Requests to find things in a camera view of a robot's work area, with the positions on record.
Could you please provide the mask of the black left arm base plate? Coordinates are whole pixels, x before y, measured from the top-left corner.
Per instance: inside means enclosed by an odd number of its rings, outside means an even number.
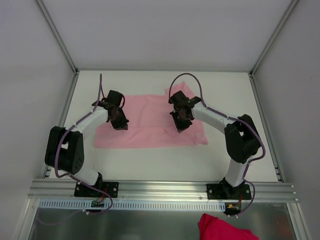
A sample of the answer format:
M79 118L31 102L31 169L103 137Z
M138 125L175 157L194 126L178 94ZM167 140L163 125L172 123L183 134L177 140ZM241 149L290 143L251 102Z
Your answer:
M87 186L84 183L77 183L74 189L74 196L81 198L99 198L103 192L107 193L111 198L117 198L119 191L119 182L101 181L94 186Z

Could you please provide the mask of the pink t shirt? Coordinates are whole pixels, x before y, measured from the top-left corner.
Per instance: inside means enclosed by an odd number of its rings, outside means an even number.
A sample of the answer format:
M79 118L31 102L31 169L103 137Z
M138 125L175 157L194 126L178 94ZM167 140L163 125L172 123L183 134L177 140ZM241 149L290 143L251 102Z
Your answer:
M182 132L176 129L170 115L173 110L168 95L182 91L187 97L195 94L185 82L167 88L164 95L125 96L123 111L129 120L127 130L115 130L110 123L96 128L94 147L99 149L143 149L207 145L204 124L194 120Z

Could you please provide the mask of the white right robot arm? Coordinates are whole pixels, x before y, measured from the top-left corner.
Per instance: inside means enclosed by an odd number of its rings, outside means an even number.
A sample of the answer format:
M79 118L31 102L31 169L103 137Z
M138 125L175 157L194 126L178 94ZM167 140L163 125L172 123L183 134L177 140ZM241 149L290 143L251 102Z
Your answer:
M228 199L237 196L249 161L262 148L262 141L252 118L247 114L240 117L230 116L205 105L198 96L187 97L181 90L170 96L168 103L173 105L170 115L179 133L198 120L224 134L230 163L221 192Z

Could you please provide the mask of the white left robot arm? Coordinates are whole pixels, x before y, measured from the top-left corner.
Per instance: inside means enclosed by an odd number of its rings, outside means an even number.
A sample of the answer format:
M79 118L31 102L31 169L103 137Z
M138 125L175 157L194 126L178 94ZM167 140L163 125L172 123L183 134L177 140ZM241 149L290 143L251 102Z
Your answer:
M102 174L84 166L84 141L103 123L110 123L116 131L128 130L124 105L124 95L110 90L107 97L95 101L90 111L70 127L54 126L50 130L44 161L54 168L57 178L70 177L86 184L85 190L93 197L102 193Z

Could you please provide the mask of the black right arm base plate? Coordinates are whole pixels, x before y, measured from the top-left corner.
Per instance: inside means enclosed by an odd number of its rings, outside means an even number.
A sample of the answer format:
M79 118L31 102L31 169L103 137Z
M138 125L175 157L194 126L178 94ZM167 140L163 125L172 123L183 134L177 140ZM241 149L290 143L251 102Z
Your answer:
M208 200L251 200L252 193L248 184L242 184L237 187L230 187L222 183L206 184L206 193Z

